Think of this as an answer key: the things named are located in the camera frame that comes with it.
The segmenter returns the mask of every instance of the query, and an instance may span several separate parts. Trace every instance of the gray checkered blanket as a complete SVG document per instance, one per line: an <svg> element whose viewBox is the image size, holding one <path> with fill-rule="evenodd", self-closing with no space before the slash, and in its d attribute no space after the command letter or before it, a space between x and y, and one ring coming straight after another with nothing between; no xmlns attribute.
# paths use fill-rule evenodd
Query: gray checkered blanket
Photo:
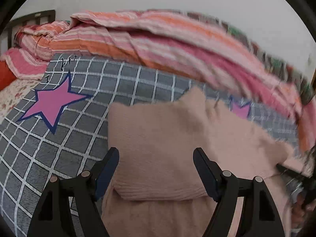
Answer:
<svg viewBox="0 0 316 237"><path fill-rule="evenodd" d="M1 214L17 236L26 236L41 192L52 174L61 179L89 170L107 151L107 113L112 102L126 105L174 101L199 85L210 99L228 106L230 95L204 83L106 58L56 54L36 90L57 87L71 73L71 91L91 98L64 107L53 134L41 116L18 121L35 100L32 90L0 125ZM237 99L240 104L248 101ZM296 125L263 104L251 102L248 120L298 151ZM77 236L83 236L75 200L70 199Z"/></svg>

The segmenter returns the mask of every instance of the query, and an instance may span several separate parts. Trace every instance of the white wall background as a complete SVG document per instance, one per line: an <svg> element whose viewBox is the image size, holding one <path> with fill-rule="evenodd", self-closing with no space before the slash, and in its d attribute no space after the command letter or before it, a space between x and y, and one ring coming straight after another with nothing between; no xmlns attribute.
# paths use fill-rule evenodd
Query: white wall background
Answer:
<svg viewBox="0 0 316 237"><path fill-rule="evenodd" d="M199 11L223 19L240 28L269 53L286 59L312 78L316 43L285 0L27 0L14 18L50 9L56 10L58 20L68 20L72 13L83 10L149 8Z"/></svg>

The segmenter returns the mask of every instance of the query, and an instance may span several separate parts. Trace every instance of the orange fabric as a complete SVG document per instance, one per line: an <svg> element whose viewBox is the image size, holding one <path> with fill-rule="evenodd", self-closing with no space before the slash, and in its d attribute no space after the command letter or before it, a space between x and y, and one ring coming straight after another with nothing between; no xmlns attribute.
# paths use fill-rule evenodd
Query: orange fabric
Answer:
<svg viewBox="0 0 316 237"><path fill-rule="evenodd" d="M0 61L0 91L16 79L5 61Z"/></svg>

